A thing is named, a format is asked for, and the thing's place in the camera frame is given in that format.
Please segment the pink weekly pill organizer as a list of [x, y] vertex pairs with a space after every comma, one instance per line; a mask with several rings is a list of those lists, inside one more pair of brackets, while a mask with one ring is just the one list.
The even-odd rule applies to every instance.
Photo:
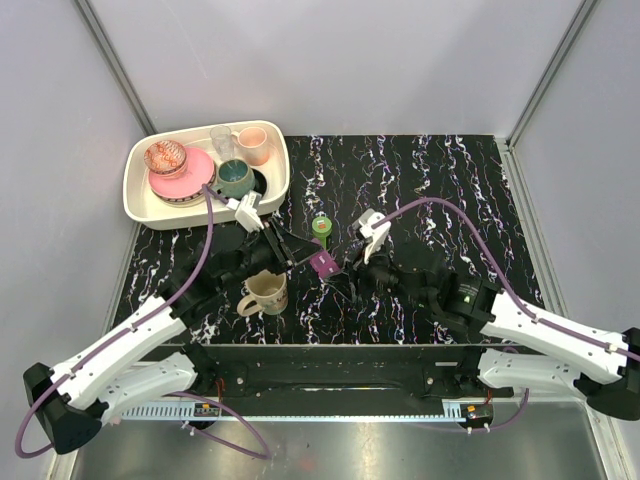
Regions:
[[314, 255], [310, 259], [310, 265], [322, 280], [340, 272], [340, 267], [326, 251]]

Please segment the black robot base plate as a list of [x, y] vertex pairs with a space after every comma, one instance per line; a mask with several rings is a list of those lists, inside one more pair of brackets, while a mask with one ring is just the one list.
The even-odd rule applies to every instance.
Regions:
[[510, 398], [478, 378], [481, 346], [186, 344], [194, 391], [245, 417], [294, 419], [440, 414], [445, 400]]

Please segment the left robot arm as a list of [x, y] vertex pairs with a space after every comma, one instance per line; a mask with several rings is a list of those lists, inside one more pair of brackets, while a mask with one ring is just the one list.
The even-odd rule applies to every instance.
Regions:
[[216, 372], [200, 347], [170, 355], [153, 368], [128, 368], [191, 328], [217, 298], [263, 271], [283, 274], [308, 262], [321, 246], [265, 221], [252, 233], [208, 226], [191, 262], [175, 270], [137, 311], [91, 346], [54, 366], [35, 363], [23, 373], [28, 419], [37, 419], [48, 448], [73, 452], [113, 417], [167, 394], [196, 396], [215, 386]]

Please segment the green pill bottle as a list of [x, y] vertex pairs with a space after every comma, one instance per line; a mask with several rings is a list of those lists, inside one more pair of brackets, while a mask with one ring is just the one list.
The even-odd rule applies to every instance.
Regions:
[[317, 216], [312, 221], [313, 236], [325, 250], [329, 245], [332, 228], [332, 221], [326, 216]]

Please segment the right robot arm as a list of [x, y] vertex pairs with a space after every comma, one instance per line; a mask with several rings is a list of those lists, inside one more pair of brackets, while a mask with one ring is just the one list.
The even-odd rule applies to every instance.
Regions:
[[448, 267], [439, 254], [395, 261], [381, 251], [344, 263], [346, 292], [356, 299], [388, 294], [425, 309], [430, 319], [467, 335], [500, 338], [532, 349], [515, 357], [485, 351], [454, 371], [466, 396], [488, 386], [559, 387], [610, 417], [639, 418], [639, 330], [612, 332], [579, 324], [526, 303], [513, 292]]

